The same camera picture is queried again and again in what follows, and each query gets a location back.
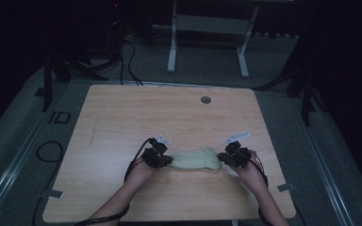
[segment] hand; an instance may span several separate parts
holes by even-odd
[[[252,153],[251,160],[260,167],[260,164],[256,159],[256,151],[250,150],[250,152]],[[257,192],[263,189],[267,189],[262,173],[253,163],[248,162],[244,168],[231,167],[231,169],[238,174],[239,178],[246,187],[248,187],[248,189],[250,189],[254,194],[257,194]]]

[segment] forearm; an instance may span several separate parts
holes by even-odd
[[[261,213],[274,226],[288,225],[270,191],[265,188],[254,192]]]
[[[104,218],[121,213],[125,207],[132,201],[134,196],[140,190],[139,187],[131,186],[129,183],[125,183],[116,193],[114,193],[110,199],[107,200],[90,218]],[[115,219],[109,222],[104,222],[95,225],[117,225],[120,219]]]

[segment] gray carpet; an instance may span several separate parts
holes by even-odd
[[[201,41],[198,45],[190,41],[190,34],[185,34],[183,38],[178,46],[175,72],[167,73],[170,50],[167,33],[157,32],[156,39],[149,43],[140,41],[138,36],[130,37],[129,40],[136,47],[131,63],[134,75],[145,85],[170,83],[251,88],[279,75],[296,42],[290,38],[253,37],[246,55],[251,76],[244,79],[239,75],[234,48],[207,44],[207,41]],[[132,46],[126,44],[123,49],[124,59],[127,61],[131,55]],[[48,140],[56,140],[65,149],[89,86],[98,83],[119,84],[119,74],[120,67],[116,67],[102,73],[109,77],[107,82],[74,75],[70,84],[55,83],[54,102],[46,113],[41,112],[42,98],[34,96],[37,88],[42,86],[42,73],[38,72],[30,77],[0,120],[0,177],[20,150],[29,150],[20,173],[0,203],[0,225],[32,224],[39,195],[55,169],[55,163],[44,163],[37,158],[38,147]],[[124,79],[130,80],[128,73],[124,73]],[[124,82],[128,85],[134,84],[131,81]],[[307,225],[341,225],[335,204],[330,200],[330,191],[313,154],[313,142],[299,118],[301,100],[288,98],[285,94],[287,86],[288,82],[285,82],[256,94],[286,180],[296,187],[290,191],[292,199],[302,212]],[[322,112],[316,106],[315,108],[316,111],[310,113],[312,126],[309,134],[312,133],[321,156],[335,179],[335,185],[346,203],[353,224],[362,225],[360,172],[332,118],[327,112]],[[71,113],[69,123],[49,123],[54,111]],[[45,146],[41,151],[44,157],[51,159],[59,155],[58,146],[54,144]],[[41,220],[44,205],[45,200],[42,200],[37,211],[37,225],[46,225]],[[299,215],[288,222],[290,225],[303,225]],[[242,221],[241,224],[263,225],[258,219]],[[231,222],[163,222],[153,225],[231,225]]]

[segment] dark background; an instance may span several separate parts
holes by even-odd
[[[315,87],[362,172],[362,1],[297,3],[260,3],[254,32],[272,37],[300,36],[288,62],[313,73]],[[184,0],[179,10],[243,16],[236,9],[219,10],[217,2],[210,9],[200,6],[197,1]],[[101,15],[96,23],[104,30],[109,16],[106,8],[97,8],[92,14]],[[124,8],[128,22],[148,40],[151,24],[171,24],[172,1],[134,0]],[[0,1],[0,117],[48,53],[59,50],[76,60],[88,61],[89,50],[103,50],[103,43],[91,38],[96,35],[86,29],[88,24],[80,25],[86,13],[73,1]],[[97,27],[93,34],[99,33],[98,25],[90,25]]]

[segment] metal stand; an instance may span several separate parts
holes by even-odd
[[[241,76],[246,78],[249,76],[248,67],[246,65],[245,51],[249,38],[252,35],[255,18],[259,7],[254,7],[250,20],[227,19],[203,16],[190,16],[177,14],[177,0],[173,0],[173,26],[172,26],[172,45],[170,47],[169,64],[167,71],[173,73],[175,71],[175,59],[177,53],[176,32],[177,30],[190,30],[202,32],[216,32],[234,35],[243,35],[243,44],[237,48],[237,56]]]

